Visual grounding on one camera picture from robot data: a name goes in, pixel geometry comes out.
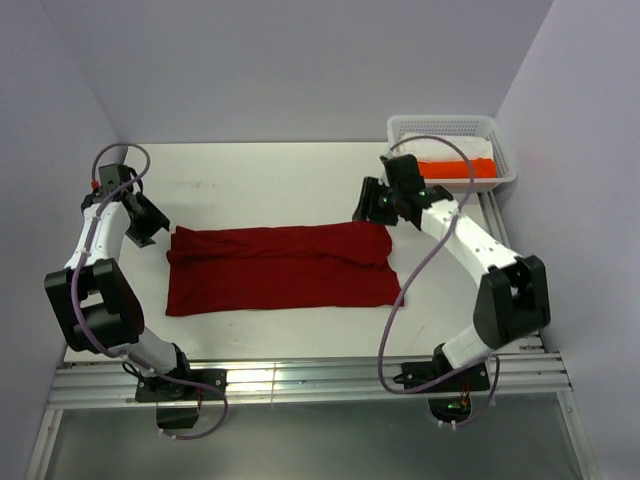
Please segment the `dark red t-shirt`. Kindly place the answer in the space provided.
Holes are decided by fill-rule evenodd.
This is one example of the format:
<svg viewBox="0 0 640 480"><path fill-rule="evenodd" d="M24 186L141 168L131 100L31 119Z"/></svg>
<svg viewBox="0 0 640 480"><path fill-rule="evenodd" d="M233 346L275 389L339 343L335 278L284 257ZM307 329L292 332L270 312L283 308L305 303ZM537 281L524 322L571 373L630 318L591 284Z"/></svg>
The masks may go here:
<svg viewBox="0 0 640 480"><path fill-rule="evenodd" d="M400 292L382 225L190 230L167 252L166 315L238 310L379 307Z"/></svg>

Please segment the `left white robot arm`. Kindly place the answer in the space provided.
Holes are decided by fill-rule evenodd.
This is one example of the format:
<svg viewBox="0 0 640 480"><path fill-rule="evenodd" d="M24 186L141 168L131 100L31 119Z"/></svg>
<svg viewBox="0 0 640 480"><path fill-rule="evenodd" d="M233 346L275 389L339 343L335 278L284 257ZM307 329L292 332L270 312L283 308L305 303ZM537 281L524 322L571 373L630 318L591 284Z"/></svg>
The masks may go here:
<svg viewBox="0 0 640 480"><path fill-rule="evenodd" d="M99 180L81 204L78 244L64 268L46 275L44 288L67 345L119 358L140 387L164 399L183 399L195 375L179 347L150 331L142 306L118 265L121 247L137 247L170 227L144 195L136 171L124 164L99 168Z"/></svg>

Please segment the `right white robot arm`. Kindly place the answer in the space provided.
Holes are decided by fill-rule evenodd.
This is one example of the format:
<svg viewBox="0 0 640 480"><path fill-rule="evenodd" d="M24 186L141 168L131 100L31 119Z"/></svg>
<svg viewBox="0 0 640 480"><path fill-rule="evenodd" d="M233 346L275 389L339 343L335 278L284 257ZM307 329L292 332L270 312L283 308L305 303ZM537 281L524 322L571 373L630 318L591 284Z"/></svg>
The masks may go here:
<svg viewBox="0 0 640 480"><path fill-rule="evenodd" d="M440 185L428 186L415 156L382 157L384 180L363 180L355 220L395 226L403 219L437 241L477 286L471 323L434 351L433 378L452 390L467 366L551 321L546 267L523 257L483 230Z"/></svg>

